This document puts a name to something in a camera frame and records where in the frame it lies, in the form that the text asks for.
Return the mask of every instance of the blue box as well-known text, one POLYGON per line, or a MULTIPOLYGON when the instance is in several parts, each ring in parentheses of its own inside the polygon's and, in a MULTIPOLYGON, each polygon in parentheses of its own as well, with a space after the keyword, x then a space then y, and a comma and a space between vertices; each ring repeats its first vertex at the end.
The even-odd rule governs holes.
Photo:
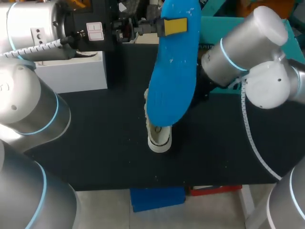
POLYGON ((130 196, 134 212, 163 208, 185 201, 183 187, 172 188, 131 188, 130 196))

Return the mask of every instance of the orange object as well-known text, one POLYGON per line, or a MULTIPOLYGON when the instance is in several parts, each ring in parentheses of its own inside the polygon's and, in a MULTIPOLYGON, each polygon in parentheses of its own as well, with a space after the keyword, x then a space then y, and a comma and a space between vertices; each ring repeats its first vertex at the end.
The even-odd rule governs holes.
POLYGON ((261 0, 259 2, 250 3, 245 6, 245 0, 239 0, 237 3, 237 16, 245 18, 247 17, 256 7, 267 6, 273 9, 282 19, 290 17, 290 14, 294 8, 295 0, 261 0))

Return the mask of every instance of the black mat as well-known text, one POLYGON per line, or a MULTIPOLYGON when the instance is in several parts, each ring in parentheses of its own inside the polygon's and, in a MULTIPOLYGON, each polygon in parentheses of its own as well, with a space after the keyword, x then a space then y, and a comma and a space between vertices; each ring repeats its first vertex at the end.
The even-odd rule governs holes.
MULTIPOLYGON (((61 94, 70 128, 27 154, 76 190, 275 182, 248 143, 238 95, 211 95, 174 126, 168 154, 149 150, 143 93, 156 53, 156 45, 139 44, 108 53, 109 89, 61 94)), ((285 175, 305 154, 305 106, 248 104, 248 113, 262 157, 285 175)))

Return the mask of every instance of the robotic arm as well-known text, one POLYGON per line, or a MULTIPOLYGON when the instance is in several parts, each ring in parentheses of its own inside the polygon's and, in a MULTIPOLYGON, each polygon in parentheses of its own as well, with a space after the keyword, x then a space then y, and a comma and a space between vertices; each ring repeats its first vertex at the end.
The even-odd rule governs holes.
POLYGON ((263 109, 287 100, 305 104, 305 65, 286 59, 281 46, 287 40, 280 17, 258 7, 202 57, 202 77, 212 85, 210 90, 226 88, 241 77, 248 99, 263 109))

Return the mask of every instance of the cable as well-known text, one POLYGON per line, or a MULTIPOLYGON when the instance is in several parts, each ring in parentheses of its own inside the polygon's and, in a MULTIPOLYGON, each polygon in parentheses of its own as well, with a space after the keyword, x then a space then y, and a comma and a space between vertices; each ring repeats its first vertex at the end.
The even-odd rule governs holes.
POLYGON ((264 168, 272 175, 274 176, 276 179, 281 180, 282 177, 277 175, 276 172, 274 172, 268 165, 267 163, 263 160, 263 158, 261 157, 261 155, 259 154, 254 140, 252 138, 252 134, 251 134, 251 130, 250 130, 250 126, 249 126, 249 121, 248 121, 248 116, 247 116, 247 110, 246 110, 246 87, 245 87, 245 80, 242 81, 242 96, 241 96, 241 100, 242 100, 242 113, 243 113, 243 118, 244 118, 244 126, 247 132, 247 136, 250 142, 250 145, 257 157, 257 159, 260 161, 260 163, 264 166, 264 168))
POLYGON ((49 43, 46 43, 46 44, 41 44, 41 45, 29 47, 29 48, 24 48, 24 49, 18 49, 18 50, 15 50, 15 51, 5 52, 3 54, 0 54, 0 57, 3 56, 3 57, 7 57, 7 58, 15 58, 15 57, 30 54, 30 53, 42 52, 42 51, 49 50, 49 49, 59 48, 61 46, 62 46, 61 40, 58 39, 56 41, 49 42, 49 43))
POLYGON ((82 37, 81 34, 78 33, 75 37, 68 36, 68 37, 58 39, 53 42, 46 43, 46 44, 41 44, 41 45, 29 47, 29 48, 18 49, 18 50, 6 52, 3 54, 0 54, 0 57, 3 56, 3 57, 7 57, 7 58, 15 58, 15 57, 30 54, 30 53, 43 52, 43 51, 50 50, 50 49, 56 49, 65 44, 72 44, 76 40, 80 39, 81 37, 82 37))

